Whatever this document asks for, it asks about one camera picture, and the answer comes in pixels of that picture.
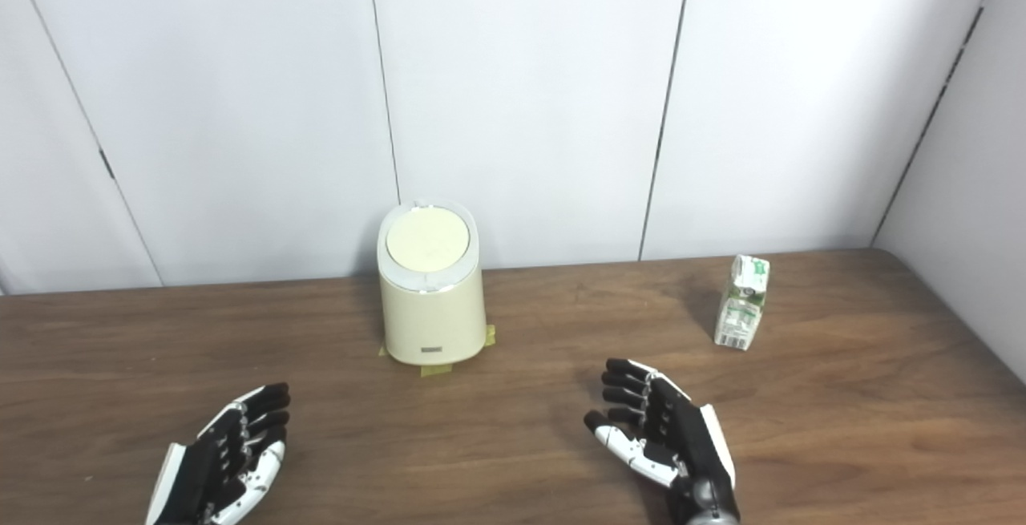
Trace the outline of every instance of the small juice box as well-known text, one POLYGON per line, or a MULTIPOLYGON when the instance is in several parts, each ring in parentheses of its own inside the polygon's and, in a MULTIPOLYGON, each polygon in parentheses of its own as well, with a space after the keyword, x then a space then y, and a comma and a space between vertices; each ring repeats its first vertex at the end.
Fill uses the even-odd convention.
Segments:
POLYGON ((737 255, 731 267, 713 342, 748 351, 755 337, 765 307, 770 261, 750 255, 737 255))

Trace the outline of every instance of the yellow tape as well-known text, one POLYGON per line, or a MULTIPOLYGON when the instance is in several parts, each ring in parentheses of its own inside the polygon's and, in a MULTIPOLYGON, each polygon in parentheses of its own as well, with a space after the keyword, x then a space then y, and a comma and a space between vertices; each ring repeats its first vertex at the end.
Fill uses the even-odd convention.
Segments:
POLYGON ((452 365, 426 365, 426 367, 421 367, 421 377, 430 377, 431 375, 440 375, 443 372, 451 372, 452 365))
MULTIPOLYGON (((496 325, 488 325, 484 334, 484 347, 491 347, 496 345, 496 325)), ((385 349, 385 344, 382 344, 381 348, 378 350, 379 357, 387 357, 388 350, 385 349)), ((444 372, 451 372, 452 365, 426 365, 426 367, 421 367, 421 377, 430 377, 431 375, 441 375, 444 372)))

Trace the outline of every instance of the robotic hand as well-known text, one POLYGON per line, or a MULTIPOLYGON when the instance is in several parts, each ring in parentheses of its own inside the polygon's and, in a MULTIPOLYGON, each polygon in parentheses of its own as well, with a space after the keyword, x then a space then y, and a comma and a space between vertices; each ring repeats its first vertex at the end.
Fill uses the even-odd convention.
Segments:
POLYGON ((285 456, 286 383, 231 401, 188 447, 171 443, 146 525, 234 525, 274 483, 285 456))
POLYGON ((696 407, 663 372, 626 358, 609 358, 605 369, 602 397, 626 407, 609 409, 609 416, 590 411, 588 429, 631 470, 667 488, 676 525, 740 525, 734 460, 712 405, 696 407))

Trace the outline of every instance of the wooden table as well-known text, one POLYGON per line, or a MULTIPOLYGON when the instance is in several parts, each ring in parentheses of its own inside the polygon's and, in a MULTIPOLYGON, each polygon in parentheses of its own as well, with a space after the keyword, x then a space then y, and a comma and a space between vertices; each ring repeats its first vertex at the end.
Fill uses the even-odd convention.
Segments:
POLYGON ((715 347, 728 258, 498 270, 498 344, 381 358, 377 281, 0 299, 0 522, 142 523, 167 443, 291 383, 245 525, 667 523, 582 416, 605 357, 716 405, 747 525, 1026 522, 1026 391, 882 251, 770 255, 748 353, 715 347))

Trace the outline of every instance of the round lid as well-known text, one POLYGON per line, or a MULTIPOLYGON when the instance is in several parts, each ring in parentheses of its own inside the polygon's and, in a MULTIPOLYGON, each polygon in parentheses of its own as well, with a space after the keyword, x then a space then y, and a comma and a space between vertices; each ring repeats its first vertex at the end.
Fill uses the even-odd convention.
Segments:
POLYGON ((392 208, 378 232, 383 279, 416 292, 443 292, 473 274, 480 259, 477 226, 450 200, 413 200, 392 208))
POLYGON ((385 237, 389 255, 418 273, 437 273, 462 258, 470 230, 459 214, 443 207, 415 207, 393 223, 385 237))

